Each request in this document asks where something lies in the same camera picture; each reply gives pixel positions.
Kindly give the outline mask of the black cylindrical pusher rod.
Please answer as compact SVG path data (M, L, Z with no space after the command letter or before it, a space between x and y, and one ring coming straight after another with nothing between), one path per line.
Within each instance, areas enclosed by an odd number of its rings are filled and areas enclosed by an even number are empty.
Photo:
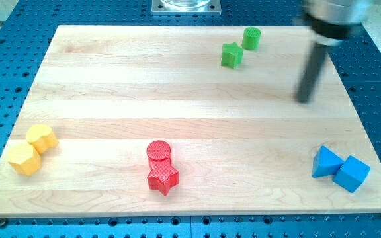
M314 41L294 98L299 103L308 103L316 89L328 48L339 45L346 39L351 25L331 24L311 15L303 15L302 20L310 26L314 33Z

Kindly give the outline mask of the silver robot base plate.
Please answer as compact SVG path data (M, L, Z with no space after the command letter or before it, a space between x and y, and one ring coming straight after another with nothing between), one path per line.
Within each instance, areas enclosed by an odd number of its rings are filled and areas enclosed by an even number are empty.
M152 0L154 15L220 14L220 0Z

